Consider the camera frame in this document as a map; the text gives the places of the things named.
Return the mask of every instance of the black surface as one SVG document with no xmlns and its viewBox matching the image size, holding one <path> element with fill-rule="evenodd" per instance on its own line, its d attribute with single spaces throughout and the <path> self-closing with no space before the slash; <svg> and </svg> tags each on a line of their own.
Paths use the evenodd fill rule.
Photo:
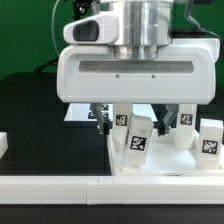
<svg viewBox="0 0 224 224">
<path fill-rule="evenodd" d="M 200 106 L 198 117 L 224 120 L 224 93 Z M 106 141 L 95 125 L 63 122 L 66 106 L 56 95 L 55 74 L 21 73 L 0 83 L 0 129 L 9 149 L 0 160 L 7 175 L 109 175 Z M 157 116 L 164 105 L 153 105 Z M 0 205 L 0 224 L 212 223 L 224 205 Z"/>
<path fill-rule="evenodd" d="M 0 129 L 9 149 L 4 175 L 108 175 L 105 137 L 95 125 L 64 122 L 55 74 L 21 73 L 0 83 Z"/>
</svg>

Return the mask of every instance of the green background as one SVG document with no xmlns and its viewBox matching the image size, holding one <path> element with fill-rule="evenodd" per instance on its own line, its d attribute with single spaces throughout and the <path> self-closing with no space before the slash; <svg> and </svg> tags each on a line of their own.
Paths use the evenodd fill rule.
<svg viewBox="0 0 224 224">
<path fill-rule="evenodd" d="M 12 73 L 33 71 L 56 57 L 50 30 L 55 2 L 0 1 L 0 80 Z M 210 6 L 195 6 L 193 16 L 202 27 L 224 39 L 223 0 L 217 0 Z M 56 37 L 60 50 L 66 46 L 62 29 L 70 21 L 73 21 L 72 0 L 61 0 L 56 16 Z M 183 5 L 174 6 L 172 21 L 175 28 L 190 27 L 184 20 Z M 216 69 L 217 84 L 224 90 L 224 59 L 216 64 Z"/>
</svg>

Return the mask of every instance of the white platform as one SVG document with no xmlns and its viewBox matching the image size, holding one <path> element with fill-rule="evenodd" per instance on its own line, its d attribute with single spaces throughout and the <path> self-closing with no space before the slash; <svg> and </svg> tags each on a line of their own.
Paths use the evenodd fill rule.
<svg viewBox="0 0 224 224">
<path fill-rule="evenodd" d="M 195 131 L 194 146 L 190 150 L 177 149 L 174 146 L 176 130 L 169 135 L 158 137 L 157 130 L 153 130 L 152 143 L 146 164 L 140 168 L 125 167 L 122 162 L 122 152 L 116 150 L 113 132 L 108 137 L 108 151 L 112 175 L 114 176 L 224 176 L 224 147 L 221 150 L 219 170 L 196 170 L 197 147 L 199 134 Z"/>
</svg>

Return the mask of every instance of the black cable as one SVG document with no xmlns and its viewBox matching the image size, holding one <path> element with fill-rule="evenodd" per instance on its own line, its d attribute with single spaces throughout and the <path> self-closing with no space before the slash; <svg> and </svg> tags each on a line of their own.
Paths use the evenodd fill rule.
<svg viewBox="0 0 224 224">
<path fill-rule="evenodd" d="M 58 58 L 55 58 L 55 59 L 50 60 L 47 63 L 37 67 L 36 69 L 34 69 L 33 72 L 41 73 L 45 68 L 50 67 L 50 66 L 57 66 L 57 65 L 58 65 Z"/>
</svg>

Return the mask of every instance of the white plastic housing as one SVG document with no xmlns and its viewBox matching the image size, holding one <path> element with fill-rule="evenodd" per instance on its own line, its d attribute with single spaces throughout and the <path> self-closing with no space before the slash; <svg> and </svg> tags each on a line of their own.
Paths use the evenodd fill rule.
<svg viewBox="0 0 224 224">
<path fill-rule="evenodd" d="M 57 92 L 64 102 L 207 104 L 219 47 L 217 39 L 173 39 L 157 60 L 125 64 L 111 46 L 69 46 L 60 55 Z"/>
</svg>

